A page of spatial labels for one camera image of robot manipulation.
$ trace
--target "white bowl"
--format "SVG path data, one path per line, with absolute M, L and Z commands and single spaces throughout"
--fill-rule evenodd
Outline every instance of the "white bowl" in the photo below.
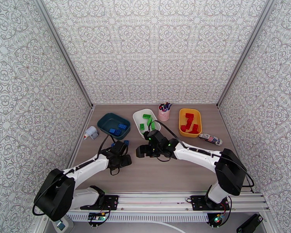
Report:
M 156 116 L 154 115 L 151 109 L 146 108 L 146 109 L 137 111 L 133 114 L 133 120 L 135 121 L 139 134 L 141 135 L 142 138 L 144 138 L 142 133 L 148 130 L 148 126 L 147 126 L 148 119 L 143 118 L 143 114 L 149 114 L 151 115 L 153 120 L 157 120 Z M 144 130 L 140 130 L 140 124 L 142 123 L 144 124 Z M 161 130 L 161 125 L 157 122 L 155 122 L 155 129 Z

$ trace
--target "patterned wallpaper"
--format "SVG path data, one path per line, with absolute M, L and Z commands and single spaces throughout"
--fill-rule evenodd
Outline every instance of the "patterned wallpaper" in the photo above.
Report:
M 216 103 L 266 0 L 44 0 L 93 103 Z
M 281 232 L 291 233 L 291 0 L 278 0 L 221 107 Z
M 0 0 L 0 232 L 32 232 L 33 198 L 88 110 L 33 1 Z

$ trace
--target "pen holder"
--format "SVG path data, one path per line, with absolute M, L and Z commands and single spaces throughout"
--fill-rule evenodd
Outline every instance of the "pen holder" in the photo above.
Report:
M 160 120 L 161 122 L 168 121 L 169 120 L 169 113 L 170 113 L 170 109 L 168 111 L 165 111 L 165 112 L 158 109 L 158 120 Z

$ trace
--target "orange tray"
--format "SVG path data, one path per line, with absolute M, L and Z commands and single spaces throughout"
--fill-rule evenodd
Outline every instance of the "orange tray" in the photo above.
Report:
M 186 113 L 193 113 L 194 119 L 193 119 L 193 122 L 192 122 L 190 129 L 186 130 L 187 132 L 183 132 L 181 130 L 181 126 L 187 124 L 187 118 L 185 117 Z M 198 124 L 198 129 L 197 129 L 198 133 L 197 134 L 190 134 L 189 133 L 193 128 L 193 124 Z M 202 126 L 201 126 L 201 114 L 200 114 L 200 112 L 196 109 L 182 108 L 179 112 L 179 133 L 180 133 L 180 135 L 185 136 L 185 137 L 196 138 L 201 132 L 202 132 Z

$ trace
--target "mounting plate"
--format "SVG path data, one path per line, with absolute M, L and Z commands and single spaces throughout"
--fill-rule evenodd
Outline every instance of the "mounting plate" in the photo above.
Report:
M 118 208 L 118 195 L 105 195 L 103 208 L 98 205 L 85 205 L 80 207 L 81 210 L 116 210 Z
M 204 195 L 192 195 L 190 198 L 192 200 L 191 203 L 193 211 L 208 211 L 208 210 L 218 210 L 221 212 L 224 211 L 224 207 L 220 203 L 215 205 L 214 208 L 209 208 L 206 204 Z M 224 198 L 221 203 L 225 206 L 226 211 L 230 210 L 227 198 Z

